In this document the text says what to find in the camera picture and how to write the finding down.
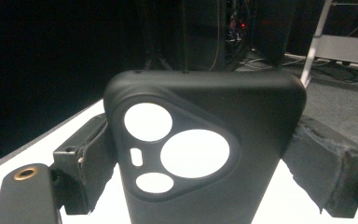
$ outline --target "metal pole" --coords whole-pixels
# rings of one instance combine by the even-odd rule
[[[304,87],[306,88],[310,83],[310,69],[312,68],[313,60],[315,59],[316,49],[318,48],[319,39],[321,38],[322,31],[324,29],[324,24],[326,22],[327,15],[330,10],[332,2],[333,0],[326,0],[324,2],[324,9],[322,10],[321,17],[319,18],[315,35],[313,36],[312,42],[310,43],[310,51],[308,52],[307,60],[305,61],[304,70],[300,79]]]

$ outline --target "mounting hole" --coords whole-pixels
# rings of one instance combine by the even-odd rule
[[[36,167],[27,167],[20,171],[18,171],[16,174],[14,174],[13,178],[15,180],[25,180],[33,177],[37,174],[39,170]]]
[[[188,130],[174,135],[161,150],[162,165],[173,175],[199,178],[218,171],[227,161],[229,145],[220,134]]]
[[[72,152],[72,151],[75,151],[76,150],[76,147],[68,147],[65,149],[66,152]]]
[[[173,180],[161,173],[147,173],[136,178],[139,189],[148,193],[163,193],[173,187]]]
[[[165,137],[172,128],[172,117],[162,106],[142,103],[132,106],[124,117],[124,124],[135,138],[153,142]]]

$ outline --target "white surface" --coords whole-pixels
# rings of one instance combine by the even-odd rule
[[[0,166],[0,186],[3,177],[10,171],[29,164],[40,162],[52,164],[52,152],[63,143],[72,133],[79,129],[93,116],[103,113],[102,101],[92,106],[78,117],[63,125],[54,133],[23,151],[12,160]],[[93,213],[87,216],[67,216],[63,209],[62,223],[118,223],[129,224],[124,192],[119,175],[119,167],[115,168],[113,178],[107,183],[102,197]],[[268,186],[268,190],[256,213],[253,224],[266,223],[348,223],[358,224],[358,213],[355,219],[331,218],[319,210],[307,193],[293,180],[286,165],[281,161]]]

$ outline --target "pill-shaped slot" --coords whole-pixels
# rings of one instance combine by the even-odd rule
[[[144,164],[141,149],[132,148],[130,150],[130,153],[131,153],[131,161],[134,166],[142,166]]]

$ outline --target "black phone case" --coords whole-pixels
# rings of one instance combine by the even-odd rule
[[[111,80],[103,100],[132,223],[233,224],[252,222],[306,93],[297,78],[278,71],[130,71]],[[125,113],[140,103],[160,105],[171,114],[167,136],[144,142],[127,131]],[[229,157],[217,172],[182,178],[162,165],[159,155],[168,139],[191,129],[210,130],[228,141]],[[131,162],[133,147],[142,150],[140,167]],[[151,172],[169,176],[173,187],[160,194],[143,192],[135,180]]]

